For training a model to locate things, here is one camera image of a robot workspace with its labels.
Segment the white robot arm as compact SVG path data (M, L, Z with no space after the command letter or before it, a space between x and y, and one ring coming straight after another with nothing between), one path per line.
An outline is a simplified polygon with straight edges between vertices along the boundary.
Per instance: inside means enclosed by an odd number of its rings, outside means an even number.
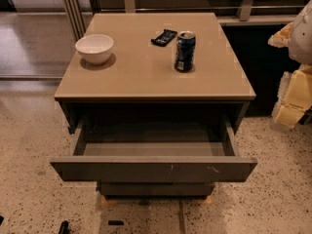
M278 100L271 116L272 127L280 131L292 129L312 107L312 0L268 44L288 48L290 59L299 63L298 70L285 71L279 85Z

